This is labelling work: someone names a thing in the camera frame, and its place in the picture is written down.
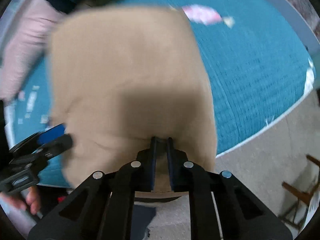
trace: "human hand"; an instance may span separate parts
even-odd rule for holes
[[[30,187],[28,188],[28,190],[29,193],[26,196],[26,203],[30,206],[31,214],[35,215],[41,207],[40,195],[36,186]],[[27,209],[27,205],[21,199],[15,196],[8,196],[5,193],[1,192],[0,198],[17,209],[21,209],[24,211]]]

